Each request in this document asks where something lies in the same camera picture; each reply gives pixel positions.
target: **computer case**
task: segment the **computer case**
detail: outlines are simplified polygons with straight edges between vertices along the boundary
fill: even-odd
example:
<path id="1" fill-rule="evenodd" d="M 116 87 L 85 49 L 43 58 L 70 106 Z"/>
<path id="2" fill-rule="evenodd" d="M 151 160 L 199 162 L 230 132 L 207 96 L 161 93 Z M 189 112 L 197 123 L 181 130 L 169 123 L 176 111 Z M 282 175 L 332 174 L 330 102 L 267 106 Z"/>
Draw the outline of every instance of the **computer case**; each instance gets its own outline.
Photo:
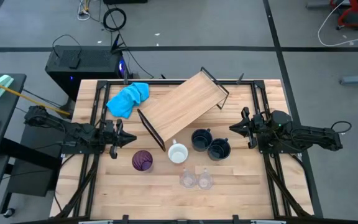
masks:
<path id="1" fill-rule="evenodd" d="M 76 101 L 81 80 L 132 78 L 121 51 L 111 53 L 110 46 L 56 45 L 49 55 L 45 71 Z"/>

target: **gray floor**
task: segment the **gray floor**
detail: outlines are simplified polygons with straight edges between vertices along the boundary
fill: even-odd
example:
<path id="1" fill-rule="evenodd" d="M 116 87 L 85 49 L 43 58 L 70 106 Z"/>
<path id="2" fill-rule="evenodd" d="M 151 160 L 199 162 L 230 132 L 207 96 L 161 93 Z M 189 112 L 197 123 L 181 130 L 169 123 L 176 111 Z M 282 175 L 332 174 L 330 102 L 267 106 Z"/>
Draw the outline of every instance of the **gray floor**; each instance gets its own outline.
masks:
<path id="1" fill-rule="evenodd" d="M 77 20 L 78 4 L 77 0 L 5 0 L 0 9 L 0 47 L 51 47 L 62 34 L 71 34 L 81 45 L 109 45 L 110 35 L 101 30 L 100 24 Z M 329 10 L 308 11 L 305 4 L 304 0 L 270 0 L 281 46 L 321 46 L 316 33 Z M 149 0 L 147 4 L 120 7 L 128 16 L 122 34 L 129 46 L 273 46 L 264 5 L 259 0 Z M 90 10 L 97 18 L 99 2 L 91 1 Z M 335 21 L 333 15 L 322 30 L 323 41 L 333 44 L 358 38 L 358 32 L 353 30 L 334 30 Z M 59 44 L 75 43 L 62 39 Z M 342 47 L 358 47 L 358 42 Z M 218 78 L 237 78 L 243 72 L 244 78 L 282 78 L 275 52 L 133 54 L 147 71 L 167 78 L 188 78 L 201 66 Z M 0 73 L 25 73 L 28 90 L 62 104 L 66 94 L 44 71 L 48 55 L 0 53 Z M 303 124 L 329 127 L 337 120 L 353 124 L 352 131 L 341 136 L 341 151 L 314 147 L 309 152 L 324 216 L 358 220 L 358 86 L 341 86 L 337 82 L 342 75 L 358 75 L 358 53 L 284 52 L 284 59 Z M 133 72 L 147 77 L 127 56 L 126 62 Z M 29 105 L 19 100 L 18 107 L 27 110 Z M 15 111 L 8 138 L 20 141 L 23 115 Z M 4 186 L 0 188 L 0 198 Z M 18 208 L 17 213 L 10 219 L 0 216 L 0 223 L 46 218 L 51 201 L 52 194 L 45 198 L 16 195 L 11 205 Z"/>

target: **purple glass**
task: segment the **purple glass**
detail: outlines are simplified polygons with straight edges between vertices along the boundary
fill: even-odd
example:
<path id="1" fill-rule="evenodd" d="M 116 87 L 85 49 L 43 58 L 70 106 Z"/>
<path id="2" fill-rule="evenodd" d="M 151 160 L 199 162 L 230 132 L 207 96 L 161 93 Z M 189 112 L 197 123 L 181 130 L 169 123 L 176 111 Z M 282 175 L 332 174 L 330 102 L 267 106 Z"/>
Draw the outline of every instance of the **purple glass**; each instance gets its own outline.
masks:
<path id="1" fill-rule="evenodd" d="M 146 150 L 140 150 L 134 154 L 132 165 L 138 171 L 145 171 L 152 167 L 153 157 Z"/>

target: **butcher block tabletop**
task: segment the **butcher block tabletop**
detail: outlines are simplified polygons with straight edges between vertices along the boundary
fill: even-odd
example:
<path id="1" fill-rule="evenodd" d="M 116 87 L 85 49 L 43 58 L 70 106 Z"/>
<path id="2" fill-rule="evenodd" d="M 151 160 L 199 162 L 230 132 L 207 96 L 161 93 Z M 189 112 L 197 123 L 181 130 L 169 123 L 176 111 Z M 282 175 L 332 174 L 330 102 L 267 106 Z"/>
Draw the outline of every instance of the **butcher block tabletop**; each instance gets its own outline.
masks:
<path id="1" fill-rule="evenodd" d="M 89 123 L 97 80 L 83 80 L 78 93 L 72 122 Z M 287 102 L 280 80 L 264 80 L 270 110 L 288 112 Z M 150 97 L 139 108 L 163 98 L 178 85 L 150 84 Z M 124 85 L 111 85 L 109 99 L 118 94 Z M 255 113 L 252 92 L 249 85 L 224 85 L 230 92 L 220 110 L 217 106 L 202 114 L 188 126 L 165 141 L 167 149 L 172 139 L 184 144 L 189 151 L 187 160 L 174 164 L 168 158 L 168 150 L 163 152 L 157 142 L 142 124 L 137 108 L 132 110 L 129 119 L 123 119 L 123 130 L 137 136 L 133 141 L 117 150 L 117 159 L 111 159 L 110 146 L 100 156 L 96 185 L 91 211 L 91 219 L 122 219 L 129 215 L 131 220 L 171 220 L 171 219 L 240 219 L 273 218 L 272 206 L 267 185 L 264 160 L 257 147 L 249 149 L 248 138 L 229 130 L 229 126 L 241 121 L 241 110 L 248 106 L 250 116 Z M 101 116 L 104 89 L 101 90 L 96 121 Z M 260 108 L 262 97 L 259 94 Z M 106 112 L 106 119 L 117 118 Z M 231 153 L 221 161 L 212 161 L 207 152 L 198 152 L 191 147 L 191 134 L 196 129 L 209 128 L 213 138 L 228 138 Z M 153 157 L 153 169 L 149 173 L 137 171 L 132 166 L 132 156 L 139 150 L 149 151 Z M 285 183 L 297 202 L 309 213 L 313 213 L 308 186 L 302 167 L 288 154 L 280 155 Z M 75 155 L 61 169 L 56 196 L 64 206 L 77 189 L 83 155 Z M 209 190 L 201 190 L 196 185 L 186 189 L 180 185 L 183 169 L 197 176 L 206 169 L 213 178 Z M 280 191 L 276 188 L 280 214 L 283 205 Z M 80 215 L 85 212 L 84 191 Z M 50 216 L 59 213 L 55 201 Z"/>

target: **blue cloth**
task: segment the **blue cloth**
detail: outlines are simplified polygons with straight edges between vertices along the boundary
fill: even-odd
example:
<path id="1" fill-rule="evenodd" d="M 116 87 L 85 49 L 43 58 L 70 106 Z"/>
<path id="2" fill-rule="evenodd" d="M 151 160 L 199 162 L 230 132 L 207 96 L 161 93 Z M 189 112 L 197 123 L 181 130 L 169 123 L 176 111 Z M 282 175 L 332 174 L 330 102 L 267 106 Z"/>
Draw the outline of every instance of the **blue cloth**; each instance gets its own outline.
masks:
<path id="1" fill-rule="evenodd" d="M 117 117 L 129 118 L 134 106 L 139 106 L 141 102 L 149 97 L 149 84 L 132 83 L 123 88 L 108 103 L 112 115 Z"/>

